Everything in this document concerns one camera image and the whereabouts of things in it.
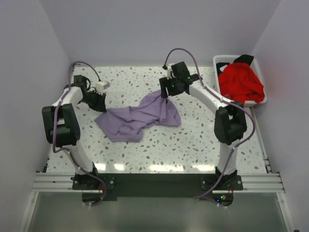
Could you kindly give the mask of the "purple t shirt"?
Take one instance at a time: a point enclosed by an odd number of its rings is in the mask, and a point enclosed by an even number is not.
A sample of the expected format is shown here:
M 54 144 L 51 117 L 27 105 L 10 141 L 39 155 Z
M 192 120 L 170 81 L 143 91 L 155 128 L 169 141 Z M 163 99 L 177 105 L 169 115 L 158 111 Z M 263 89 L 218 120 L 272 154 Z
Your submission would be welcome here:
M 95 122 L 113 142 L 140 142 L 143 129 L 158 126 L 178 127 L 181 116 L 167 98 L 157 90 L 147 94 L 138 106 L 111 108 L 102 113 Z

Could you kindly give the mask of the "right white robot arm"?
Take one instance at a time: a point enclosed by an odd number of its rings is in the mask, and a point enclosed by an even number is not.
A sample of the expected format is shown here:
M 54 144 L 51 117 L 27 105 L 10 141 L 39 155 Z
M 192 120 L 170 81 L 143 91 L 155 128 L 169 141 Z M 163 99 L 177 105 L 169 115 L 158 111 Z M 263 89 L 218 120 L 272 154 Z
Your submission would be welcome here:
M 219 161 L 215 168 L 217 188 L 227 189 L 237 176 L 238 144 L 247 131 L 243 105 L 232 102 L 216 91 L 203 86 L 197 73 L 191 74 L 184 62 L 163 65 L 167 76 L 160 78 L 161 97 L 186 93 L 203 103 L 214 114 L 214 134 L 220 143 Z

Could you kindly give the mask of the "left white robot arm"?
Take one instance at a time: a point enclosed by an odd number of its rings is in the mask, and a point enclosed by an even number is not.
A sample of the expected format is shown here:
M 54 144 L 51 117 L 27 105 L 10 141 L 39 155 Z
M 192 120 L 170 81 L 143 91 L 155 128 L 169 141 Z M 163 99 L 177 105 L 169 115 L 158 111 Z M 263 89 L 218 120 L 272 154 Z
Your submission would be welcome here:
M 81 145 L 81 129 L 74 110 L 78 104 L 85 103 L 96 112 L 107 112 L 106 94 L 90 88 L 87 77 L 76 75 L 57 102 L 42 108 L 46 139 L 54 153 L 63 151 L 69 157 L 75 168 L 72 181 L 77 189 L 96 189 L 101 184 L 97 168 Z

